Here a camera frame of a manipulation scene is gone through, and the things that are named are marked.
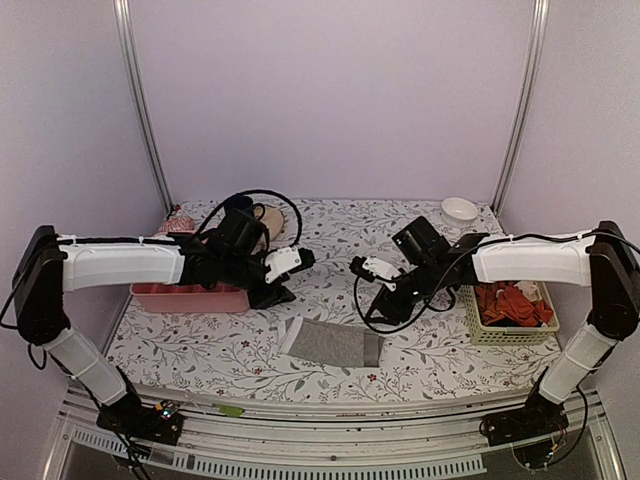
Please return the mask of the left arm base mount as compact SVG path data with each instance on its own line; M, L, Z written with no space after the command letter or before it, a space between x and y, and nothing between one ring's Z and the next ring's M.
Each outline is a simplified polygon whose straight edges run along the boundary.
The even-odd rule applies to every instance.
M123 437L176 446L184 421L171 408L144 406L136 395L127 394L111 405L99 403L96 424Z

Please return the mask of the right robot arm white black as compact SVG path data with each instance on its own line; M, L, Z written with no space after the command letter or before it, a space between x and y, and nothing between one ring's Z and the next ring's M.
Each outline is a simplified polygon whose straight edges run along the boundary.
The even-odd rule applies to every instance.
M639 325L636 248L612 221L560 237L475 233L450 243L426 218L418 217L392 240L412 270L401 272L373 257L357 257L350 264L357 277L383 284L361 316L380 334L407 328L417 319L415 305L429 304L448 287L526 280L590 288L591 310L584 325L518 412L517 427L524 435L537 436L552 424L581 381Z

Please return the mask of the grey boxer underwear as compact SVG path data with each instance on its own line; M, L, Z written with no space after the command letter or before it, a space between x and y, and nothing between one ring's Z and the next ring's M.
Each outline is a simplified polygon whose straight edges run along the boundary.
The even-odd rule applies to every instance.
M377 368L384 338L361 327L294 317L277 324L283 355L340 368Z

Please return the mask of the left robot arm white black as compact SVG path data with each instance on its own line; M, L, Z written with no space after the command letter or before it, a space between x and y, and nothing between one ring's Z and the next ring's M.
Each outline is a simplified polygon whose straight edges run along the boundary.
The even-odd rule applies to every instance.
M126 376L72 328L64 294L140 283L223 284L246 291L252 308L268 308L293 300L285 279L314 261L297 245L258 250L258 242L269 240L261 221L237 209L215 228L159 237L77 238L41 226L14 274L6 302L15 309L11 327L80 382L126 433L141 433L149 423L146 408Z

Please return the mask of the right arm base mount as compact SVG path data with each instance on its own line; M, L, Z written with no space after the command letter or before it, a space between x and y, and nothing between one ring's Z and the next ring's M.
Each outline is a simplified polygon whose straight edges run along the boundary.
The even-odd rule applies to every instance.
M485 415L479 433L490 446L497 446L561 433L568 426L562 404L531 397L522 407Z

